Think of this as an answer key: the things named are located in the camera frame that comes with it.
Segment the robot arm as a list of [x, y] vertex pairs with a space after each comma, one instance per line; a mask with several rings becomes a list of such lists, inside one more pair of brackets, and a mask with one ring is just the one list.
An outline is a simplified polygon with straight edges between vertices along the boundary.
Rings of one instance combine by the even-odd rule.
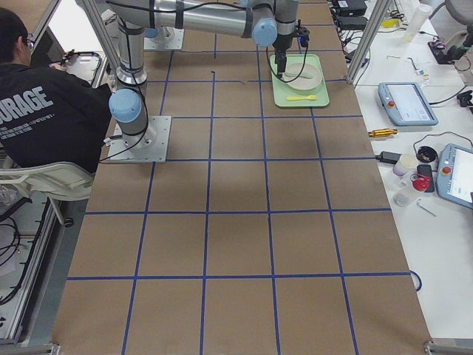
[[293, 39], [304, 47], [310, 32], [297, 17], [297, 1], [241, 1], [238, 5], [218, 1], [108, 1], [118, 17], [120, 66], [118, 89], [138, 95], [146, 90], [143, 66], [146, 29], [172, 27], [227, 36], [250, 38], [258, 47], [273, 47], [276, 77], [286, 69], [286, 52]]

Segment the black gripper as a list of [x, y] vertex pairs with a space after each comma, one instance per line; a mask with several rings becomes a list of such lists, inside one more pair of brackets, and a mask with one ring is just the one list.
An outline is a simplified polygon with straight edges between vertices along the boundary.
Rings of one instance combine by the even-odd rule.
[[276, 41], [273, 43], [275, 59], [274, 63], [276, 64], [276, 76], [277, 78], [287, 78], [286, 76], [286, 52], [292, 46], [294, 38], [302, 39], [302, 46], [308, 47], [308, 42], [310, 40], [310, 31], [301, 25], [300, 20], [295, 20], [292, 22], [276, 22], [277, 28], [277, 37]]

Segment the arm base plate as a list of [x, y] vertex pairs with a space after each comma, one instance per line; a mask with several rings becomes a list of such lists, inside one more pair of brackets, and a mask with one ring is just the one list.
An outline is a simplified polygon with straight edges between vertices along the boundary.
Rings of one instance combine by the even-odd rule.
[[183, 37], [184, 30], [173, 27], [146, 28], [144, 50], [147, 52], [181, 50]]
[[165, 163], [171, 131], [171, 116], [149, 116], [144, 137], [123, 135], [115, 124], [114, 135], [119, 138], [109, 143], [104, 163]]

